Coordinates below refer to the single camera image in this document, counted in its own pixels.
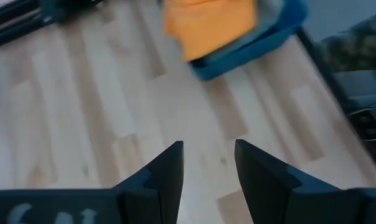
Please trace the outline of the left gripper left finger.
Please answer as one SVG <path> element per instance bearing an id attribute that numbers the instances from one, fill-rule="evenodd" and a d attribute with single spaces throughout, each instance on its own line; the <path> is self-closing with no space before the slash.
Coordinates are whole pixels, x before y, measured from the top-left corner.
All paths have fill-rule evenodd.
<path id="1" fill-rule="evenodd" d="M 126 224 L 176 224 L 184 180 L 184 145 L 176 141 L 135 174 L 114 186 Z"/>

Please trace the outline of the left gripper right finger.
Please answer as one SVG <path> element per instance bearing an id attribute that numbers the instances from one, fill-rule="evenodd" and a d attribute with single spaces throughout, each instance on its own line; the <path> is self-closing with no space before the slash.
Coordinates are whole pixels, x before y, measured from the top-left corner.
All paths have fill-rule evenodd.
<path id="1" fill-rule="evenodd" d="M 254 223 L 356 222 L 356 195 L 317 179 L 251 143 L 235 141 L 239 182 Z"/>

